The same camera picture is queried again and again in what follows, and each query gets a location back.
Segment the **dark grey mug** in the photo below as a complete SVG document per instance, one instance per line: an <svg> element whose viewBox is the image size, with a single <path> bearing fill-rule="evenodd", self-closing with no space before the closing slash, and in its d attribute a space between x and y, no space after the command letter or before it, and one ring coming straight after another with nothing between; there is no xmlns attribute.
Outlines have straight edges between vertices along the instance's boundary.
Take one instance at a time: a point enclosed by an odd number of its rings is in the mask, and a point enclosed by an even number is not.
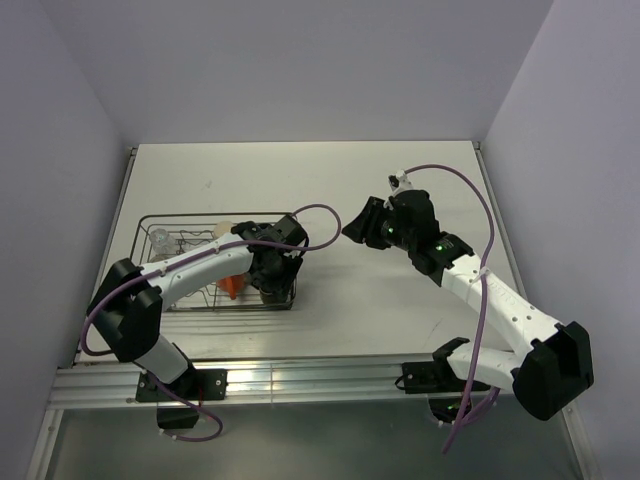
<svg viewBox="0 0 640 480"><path fill-rule="evenodd" d="M260 290L261 302L270 308L289 308L292 303L291 290Z"/></svg>

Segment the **orange mug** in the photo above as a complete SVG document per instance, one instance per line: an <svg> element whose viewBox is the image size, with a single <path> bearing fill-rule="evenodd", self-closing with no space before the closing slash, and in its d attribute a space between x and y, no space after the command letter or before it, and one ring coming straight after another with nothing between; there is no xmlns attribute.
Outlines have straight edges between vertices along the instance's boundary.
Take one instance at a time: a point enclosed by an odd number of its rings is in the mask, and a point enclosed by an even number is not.
<svg viewBox="0 0 640 480"><path fill-rule="evenodd" d="M216 286L231 300L236 300L246 288L246 276L244 274L228 276L218 280Z"/></svg>

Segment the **beige tumbler cup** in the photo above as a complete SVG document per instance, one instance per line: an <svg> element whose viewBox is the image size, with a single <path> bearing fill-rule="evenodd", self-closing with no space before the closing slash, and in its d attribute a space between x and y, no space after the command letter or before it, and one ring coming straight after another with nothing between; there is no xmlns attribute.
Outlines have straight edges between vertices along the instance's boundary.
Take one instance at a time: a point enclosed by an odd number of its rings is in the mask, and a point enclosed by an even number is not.
<svg viewBox="0 0 640 480"><path fill-rule="evenodd" d="M223 235L230 233L234 227L234 223L231 221L220 221L214 225L212 230L215 238L220 238Z"/></svg>

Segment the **clear glass cup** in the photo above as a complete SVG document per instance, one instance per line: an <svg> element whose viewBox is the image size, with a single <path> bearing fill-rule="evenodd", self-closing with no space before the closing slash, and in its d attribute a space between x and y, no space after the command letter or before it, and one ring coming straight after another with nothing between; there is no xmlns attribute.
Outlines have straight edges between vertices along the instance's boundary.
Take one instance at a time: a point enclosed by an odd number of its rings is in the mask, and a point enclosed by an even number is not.
<svg viewBox="0 0 640 480"><path fill-rule="evenodd" d="M150 231L149 240L152 250L157 255L175 255L178 250L176 239L166 229L158 228Z"/></svg>

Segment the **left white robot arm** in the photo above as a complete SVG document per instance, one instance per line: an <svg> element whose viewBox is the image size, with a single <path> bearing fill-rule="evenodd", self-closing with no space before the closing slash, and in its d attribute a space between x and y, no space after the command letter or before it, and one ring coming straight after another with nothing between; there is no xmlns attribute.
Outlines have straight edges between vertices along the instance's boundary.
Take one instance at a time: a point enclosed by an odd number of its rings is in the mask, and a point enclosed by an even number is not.
<svg viewBox="0 0 640 480"><path fill-rule="evenodd" d="M162 314L210 285L233 296L244 287L267 308L289 306L308 235L291 215L274 224L242 222L204 245L137 266L125 258L108 270L87 309L87 319L122 363L147 371L172 399L202 386L189 358L160 332Z"/></svg>

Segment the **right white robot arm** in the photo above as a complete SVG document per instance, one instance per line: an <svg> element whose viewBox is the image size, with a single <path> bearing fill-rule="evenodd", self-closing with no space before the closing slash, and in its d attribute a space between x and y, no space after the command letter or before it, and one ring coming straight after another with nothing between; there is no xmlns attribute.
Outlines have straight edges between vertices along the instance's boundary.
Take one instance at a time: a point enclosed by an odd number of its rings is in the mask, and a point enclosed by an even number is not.
<svg viewBox="0 0 640 480"><path fill-rule="evenodd" d="M473 390L512 392L530 415L546 421L593 385L587 330L538 310L482 267L469 245L440 229L426 191L404 191L388 200L371 197L342 233L369 248L405 251L418 272L484 313L509 346L475 351L471 340L454 338L430 361L403 364L406 393L459 391L472 377Z"/></svg>

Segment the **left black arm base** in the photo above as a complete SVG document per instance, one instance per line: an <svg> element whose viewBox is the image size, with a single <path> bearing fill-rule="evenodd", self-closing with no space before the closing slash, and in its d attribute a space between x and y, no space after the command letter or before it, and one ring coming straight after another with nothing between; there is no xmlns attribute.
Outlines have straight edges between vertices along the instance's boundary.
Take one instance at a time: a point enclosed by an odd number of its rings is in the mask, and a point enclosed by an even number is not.
<svg viewBox="0 0 640 480"><path fill-rule="evenodd" d="M226 369L204 369L186 372L165 387L173 395L192 403L221 401L225 398L228 379ZM173 398L161 390L146 373L141 373L135 394L138 403L166 403Z"/></svg>

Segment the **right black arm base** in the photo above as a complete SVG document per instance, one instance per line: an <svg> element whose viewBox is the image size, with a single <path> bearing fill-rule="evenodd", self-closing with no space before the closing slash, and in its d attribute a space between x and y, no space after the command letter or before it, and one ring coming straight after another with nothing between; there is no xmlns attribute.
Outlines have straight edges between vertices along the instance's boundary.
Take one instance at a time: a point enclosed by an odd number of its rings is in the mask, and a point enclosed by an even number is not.
<svg viewBox="0 0 640 480"><path fill-rule="evenodd" d="M431 360L402 363L394 385L407 395L463 393L466 381L459 379L446 361Z"/></svg>

